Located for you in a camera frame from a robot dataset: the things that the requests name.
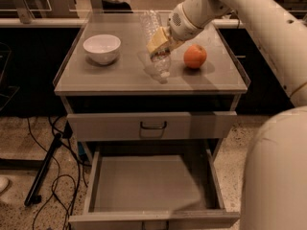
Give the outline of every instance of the cabinet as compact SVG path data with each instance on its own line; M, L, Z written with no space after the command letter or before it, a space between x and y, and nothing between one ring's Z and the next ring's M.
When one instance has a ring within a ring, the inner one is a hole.
M160 79L141 32L137 12L92 14L55 79L92 163L83 214L70 222L74 229L230 227L239 214L224 208L213 161L248 77L209 24L172 52L170 77ZM83 42L95 34L121 38L112 65L87 58ZM182 60L191 43L208 53L197 71Z

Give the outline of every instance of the drawer front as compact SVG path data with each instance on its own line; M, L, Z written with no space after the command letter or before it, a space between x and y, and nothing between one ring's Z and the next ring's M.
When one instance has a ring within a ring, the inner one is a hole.
M240 215L229 213L224 208L212 156L205 142L193 141L181 145L180 141L172 144L161 141L161 144L167 145L163 147L167 151L158 156L140 155L143 154L142 146L139 154L129 153L126 156L107 156L103 150L97 149L83 215L69 219L73 229L193 230L231 227ZM112 145L112 148L121 150L121 146L126 148L125 145Z
M225 138L236 112L69 114L78 141Z

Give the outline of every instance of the closed drawer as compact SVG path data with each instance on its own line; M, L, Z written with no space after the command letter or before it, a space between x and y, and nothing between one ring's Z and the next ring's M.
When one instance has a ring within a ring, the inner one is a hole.
M97 148L83 215L75 230L228 228L227 212L205 141L102 143Z
M225 138L236 112L69 114L78 141Z

